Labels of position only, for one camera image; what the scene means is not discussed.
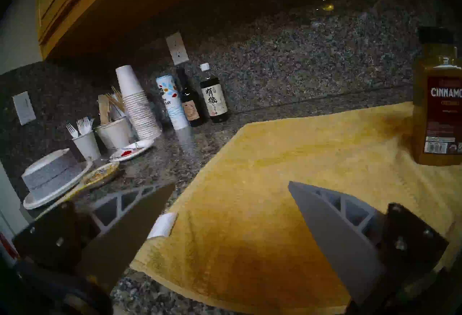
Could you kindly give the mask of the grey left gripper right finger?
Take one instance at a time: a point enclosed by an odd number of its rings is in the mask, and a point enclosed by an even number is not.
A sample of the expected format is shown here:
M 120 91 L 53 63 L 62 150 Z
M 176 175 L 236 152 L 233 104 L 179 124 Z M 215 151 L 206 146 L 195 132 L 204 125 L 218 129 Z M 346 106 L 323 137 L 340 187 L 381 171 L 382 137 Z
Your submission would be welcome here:
M 385 213 L 345 193 L 290 181 L 317 246 L 346 287 L 347 309 L 402 309 L 399 292 L 438 264 L 448 241 L 405 206 Z

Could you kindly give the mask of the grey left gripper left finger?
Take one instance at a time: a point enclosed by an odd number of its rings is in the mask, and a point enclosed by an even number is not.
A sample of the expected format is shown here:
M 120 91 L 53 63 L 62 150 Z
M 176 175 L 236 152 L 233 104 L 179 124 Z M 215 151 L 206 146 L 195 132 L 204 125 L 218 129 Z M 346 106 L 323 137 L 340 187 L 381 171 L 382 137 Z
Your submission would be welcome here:
M 110 293 L 175 188 L 152 184 L 83 206 L 56 202 L 13 239 L 19 278 L 44 292 Z

